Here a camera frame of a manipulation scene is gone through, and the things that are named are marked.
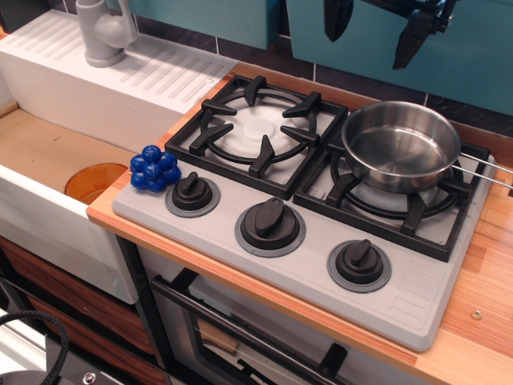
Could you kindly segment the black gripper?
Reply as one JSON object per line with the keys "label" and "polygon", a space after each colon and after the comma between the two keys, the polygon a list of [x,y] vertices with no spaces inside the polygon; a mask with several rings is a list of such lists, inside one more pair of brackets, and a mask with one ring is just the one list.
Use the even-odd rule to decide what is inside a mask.
{"label": "black gripper", "polygon": [[[364,0],[364,2],[408,18],[400,34],[394,57],[394,70],[404,69],[430,34],[444,33],[450,26],[457,0]],[[353,13],[353,0],[324,0],[324,30],[328,40],[337,41],[345,32]]]}

